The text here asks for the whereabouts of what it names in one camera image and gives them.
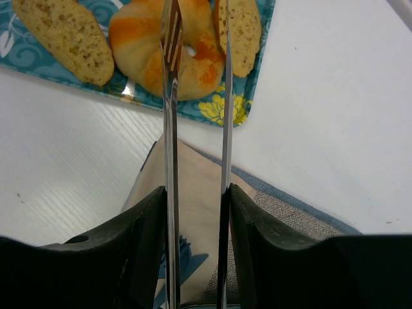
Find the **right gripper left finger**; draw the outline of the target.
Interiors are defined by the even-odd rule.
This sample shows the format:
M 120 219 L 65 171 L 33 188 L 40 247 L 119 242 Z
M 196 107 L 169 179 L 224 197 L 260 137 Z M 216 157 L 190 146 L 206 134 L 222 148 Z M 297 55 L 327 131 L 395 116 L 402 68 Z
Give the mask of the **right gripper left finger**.
M 165 242 L 166 194 L 65 243 L 1 238 L 2 308 L 152 308 Z

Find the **brown-crust bread slice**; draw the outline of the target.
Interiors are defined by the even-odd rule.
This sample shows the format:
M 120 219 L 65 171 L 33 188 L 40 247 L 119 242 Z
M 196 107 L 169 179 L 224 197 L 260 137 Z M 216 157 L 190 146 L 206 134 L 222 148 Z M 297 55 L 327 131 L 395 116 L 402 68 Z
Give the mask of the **brown-crust bread slice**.
M 230 31 L 233 74 L 245 78 L 260 49 L 262 25 L 256 1 L 215 1 L 214 22 L 223 53 L 227 51 L 227 30 Z

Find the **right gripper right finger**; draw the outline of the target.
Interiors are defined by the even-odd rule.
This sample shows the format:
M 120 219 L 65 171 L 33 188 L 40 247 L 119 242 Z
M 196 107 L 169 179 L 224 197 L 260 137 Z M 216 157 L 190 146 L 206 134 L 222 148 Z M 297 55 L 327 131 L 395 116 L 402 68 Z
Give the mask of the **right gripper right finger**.
M 242 308 L 410 308 L 411 236 L 314 240 L 230 188 Z

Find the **metal serving tongs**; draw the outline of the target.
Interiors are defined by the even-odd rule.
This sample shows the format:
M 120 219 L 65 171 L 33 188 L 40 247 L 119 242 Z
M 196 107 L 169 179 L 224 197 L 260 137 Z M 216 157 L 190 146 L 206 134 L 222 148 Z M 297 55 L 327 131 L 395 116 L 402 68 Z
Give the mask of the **metal serving tongs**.
M 182 15 L 178 1 L 166 1 L 161 19 L 160 49 L 163 67 L 165 189 L 167 192 L 167 234 L 165 242 L 165 306 L 179 308 L 180 245 L 178 202 L 177 96 L 181 54 Z M 230 177 L 234 100 L 232 95 L 232 48 L 227 44 L 225 107 L 221 161 L 220 230 L 218 245 L 217 308 L 227 306 L 227 258 L 230 223 Z

